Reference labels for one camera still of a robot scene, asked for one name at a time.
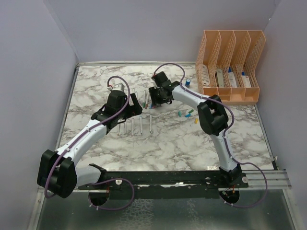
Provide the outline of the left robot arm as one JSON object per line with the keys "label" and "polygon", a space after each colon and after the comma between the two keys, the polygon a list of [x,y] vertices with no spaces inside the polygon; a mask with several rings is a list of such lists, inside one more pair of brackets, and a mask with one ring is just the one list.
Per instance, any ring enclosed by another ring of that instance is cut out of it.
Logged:
{"label": "left robot arm", "polygon": [[91,184],[95,189],[105,186],[105,169],[90,164],[76,168],[82,156],[115,126],[142,113],[134,93],[112,90],[107,103],[93,113],[87,125],[67,144],[55,151],[46,150],[41,157],[37,184],[67,198],[79,186]]}

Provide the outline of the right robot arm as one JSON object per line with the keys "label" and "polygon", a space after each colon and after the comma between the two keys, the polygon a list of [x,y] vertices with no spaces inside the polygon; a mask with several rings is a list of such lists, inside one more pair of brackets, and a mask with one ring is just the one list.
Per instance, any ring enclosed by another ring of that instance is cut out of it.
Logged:
{"label": "right robot arm", "polygon": [[171,82],[162,71],[152,76],[155,86],[149,88],[152,105],[182,102],[197,110],[202,130],[211,137],[220,163],[220,181],[225,187],[237,183],[242,173],[239,163],[233,158],[227,137],[228,115],[219,96],[205,96],[183,86],[180,82]]}

